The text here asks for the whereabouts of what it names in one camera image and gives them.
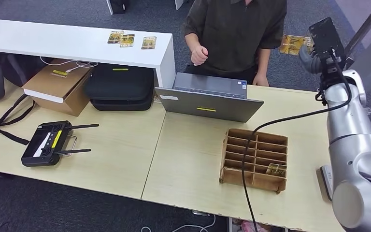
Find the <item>gray carpet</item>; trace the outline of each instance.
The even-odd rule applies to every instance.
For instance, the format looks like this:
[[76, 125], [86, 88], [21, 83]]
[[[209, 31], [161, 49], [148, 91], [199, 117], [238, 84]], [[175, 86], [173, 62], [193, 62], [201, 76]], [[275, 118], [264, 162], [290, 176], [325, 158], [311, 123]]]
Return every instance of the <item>gray carpet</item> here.
[[[0, 0], [0, 19], [173, 34], [178, 72], [189, 61], [181, 25], [190, 5], [175, 11], [174, 0], [132, 0], [126, 14], [109, 15], [105, 0]], [[331, 16], [346, 44], [354, 35], [334, 0], [288, 0], [285, 33], [307, 35], [314, 22]], [[359, 46], [354, 54], [363, 51]], [[268, 79], [272, 86], [315, 90], [318, 78], [307, 74], [296, 56], [272, 52]], [[371, 107], [371, 92], [368, 93]], [[68, 186], [16, 177], [0, 179], [0, 232], [138, 232], [147, 224], [154, 232], [170, 232], [185, 223], [206, 225], [211, 218], [190, 211]], [[225, 231], [219, 218], [210, 231]]]
[[[0, 178], [0, 225], [7, 223], [0, 232], [140, 232], [143, 226], [171, 232], [184, 224], [212, 222], [213, 217], [171, 206], [23, 177]], [[225, 218], [217, 217], [210, 231], [226, 232], [226, 227]]]

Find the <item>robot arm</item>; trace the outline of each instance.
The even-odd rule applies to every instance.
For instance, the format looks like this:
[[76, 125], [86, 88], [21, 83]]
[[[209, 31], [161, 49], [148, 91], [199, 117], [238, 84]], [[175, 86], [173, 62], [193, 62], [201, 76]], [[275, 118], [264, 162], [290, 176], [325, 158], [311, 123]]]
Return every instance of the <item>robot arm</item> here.
[[[328, 108], [348, 100], [340, 70], [345, 66], [342, 43], [330, 18], [309, 28], [315, 43], [312, 57], [302, 48], [300, 60], [311, 73], [322, 73], [317, 100]], [[371, 232], [371, 122], [364, 110], [366, 94], [354, 70], [343, 72], [351, 100], [328, 113], [329, 155], [333, 174], [332, 207], [349, 232]]]
[[[343, 74], [360, 80], [353, 70]], [[371, 232], [371, 122], [362, 106], [358, 86], [350, 88], [351, 102], [328, 113], [332, 207], [346, 231]], [[324, 94], [329, 108], [347, 100], [343, 83], [330, 86]]]

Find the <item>man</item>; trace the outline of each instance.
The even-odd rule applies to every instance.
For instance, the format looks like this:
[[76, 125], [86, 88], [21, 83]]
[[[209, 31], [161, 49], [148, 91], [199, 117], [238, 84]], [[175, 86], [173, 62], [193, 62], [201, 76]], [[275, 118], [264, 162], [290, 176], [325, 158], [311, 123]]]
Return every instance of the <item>man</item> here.
[[195, 0], [185, 24], [186, 73], [269, 86], [271, 49], [281, 45], [286, 0]]

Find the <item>laptop keyboard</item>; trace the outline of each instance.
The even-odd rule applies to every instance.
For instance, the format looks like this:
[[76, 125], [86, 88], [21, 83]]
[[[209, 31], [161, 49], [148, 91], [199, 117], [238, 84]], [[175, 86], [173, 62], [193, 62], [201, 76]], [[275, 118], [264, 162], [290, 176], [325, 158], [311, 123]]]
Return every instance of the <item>laptop keyboard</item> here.
[[214, 92], [214, 91], [207, 91], [207, 90], [194, 89], [194, 88], [182, 88], [182, 87], [175, 87], [174, 89], [187, 91], [187, 92], [206, 93], [206, 94], [219, 95], [219, 96], [224, 96], [224, 97], [245, 99], [245, 96], [239, 95], [239, 94], [220, 93], [220, 92]]

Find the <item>laptop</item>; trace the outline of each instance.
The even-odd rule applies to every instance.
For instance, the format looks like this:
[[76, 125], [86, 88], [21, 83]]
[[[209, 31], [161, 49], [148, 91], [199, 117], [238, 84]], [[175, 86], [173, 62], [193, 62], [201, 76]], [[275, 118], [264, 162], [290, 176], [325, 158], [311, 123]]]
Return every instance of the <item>laptop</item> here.
[[247, 98], [247, 82], [215, 76], [178, 72], [173, 89], [232, 98]]
[[155, 90], [168, 112], [237, 122], [247, 122], [264, 103], [246, 98], [246, 81], [180, 72], [172, 89]]

